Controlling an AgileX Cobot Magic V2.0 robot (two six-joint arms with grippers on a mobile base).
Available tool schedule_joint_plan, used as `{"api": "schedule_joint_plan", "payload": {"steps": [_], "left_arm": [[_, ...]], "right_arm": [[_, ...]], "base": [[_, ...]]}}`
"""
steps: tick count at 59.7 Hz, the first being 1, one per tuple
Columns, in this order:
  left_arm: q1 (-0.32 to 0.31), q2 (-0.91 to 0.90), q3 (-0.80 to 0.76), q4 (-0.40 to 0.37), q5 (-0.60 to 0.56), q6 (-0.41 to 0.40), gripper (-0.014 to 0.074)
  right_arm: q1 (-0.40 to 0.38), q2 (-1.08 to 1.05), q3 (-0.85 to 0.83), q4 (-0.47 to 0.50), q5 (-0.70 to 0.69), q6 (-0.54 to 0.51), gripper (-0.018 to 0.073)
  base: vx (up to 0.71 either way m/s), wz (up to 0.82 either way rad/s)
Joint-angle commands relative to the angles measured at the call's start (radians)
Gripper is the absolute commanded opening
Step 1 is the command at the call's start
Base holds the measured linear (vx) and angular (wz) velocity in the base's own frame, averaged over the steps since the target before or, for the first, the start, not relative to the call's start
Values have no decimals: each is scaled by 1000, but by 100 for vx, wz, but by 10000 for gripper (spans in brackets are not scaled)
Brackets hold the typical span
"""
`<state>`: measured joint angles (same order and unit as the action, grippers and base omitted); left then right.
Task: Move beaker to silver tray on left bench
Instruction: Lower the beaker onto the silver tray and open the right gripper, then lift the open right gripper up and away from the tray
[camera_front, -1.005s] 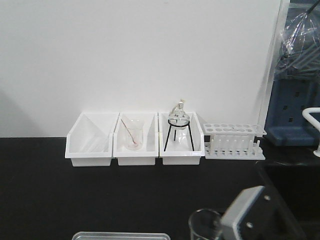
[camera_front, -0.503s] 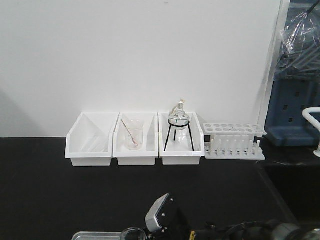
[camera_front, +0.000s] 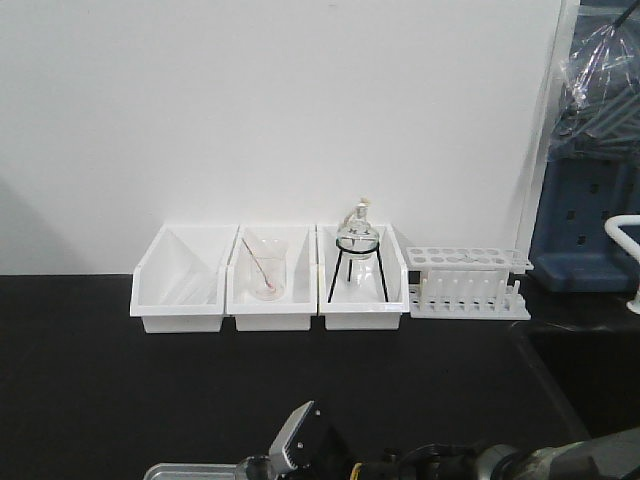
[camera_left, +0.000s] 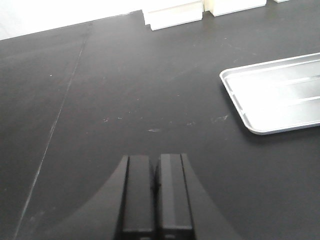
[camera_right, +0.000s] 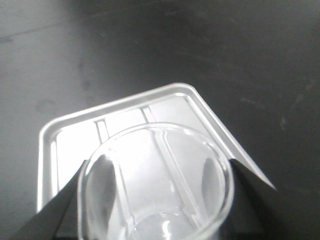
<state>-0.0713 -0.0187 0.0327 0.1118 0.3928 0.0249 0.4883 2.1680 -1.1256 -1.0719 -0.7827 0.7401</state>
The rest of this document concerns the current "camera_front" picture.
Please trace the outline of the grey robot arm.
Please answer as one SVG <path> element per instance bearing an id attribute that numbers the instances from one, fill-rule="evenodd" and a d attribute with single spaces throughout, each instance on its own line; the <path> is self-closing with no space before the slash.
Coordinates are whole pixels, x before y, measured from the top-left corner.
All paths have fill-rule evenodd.
<path id="1" fill-rule="evenodd" d="M 637 427 L 533 450 L 506 444 L 431 443 L 406 454 L 387 449 L 377 461 L 358 461 L 331 442 L 307 466 L 276 471 L 267 455 L 253 455 L 234 470 L 235 479 L 637 479 Z"/>

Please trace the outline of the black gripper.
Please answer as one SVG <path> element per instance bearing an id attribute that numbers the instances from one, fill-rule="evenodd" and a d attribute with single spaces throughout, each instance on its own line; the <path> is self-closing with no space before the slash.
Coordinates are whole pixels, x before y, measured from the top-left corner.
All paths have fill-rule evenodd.
<path id="1" fill-rule="evenodd" d="M 288 474 L 275 472 L 267 454 L 246 457 L 238 464 L 239 479 L 384 479 L 385 462 L 358 460 L 330 423 L 321 423 L 319 442 L 310 464 Z"/>

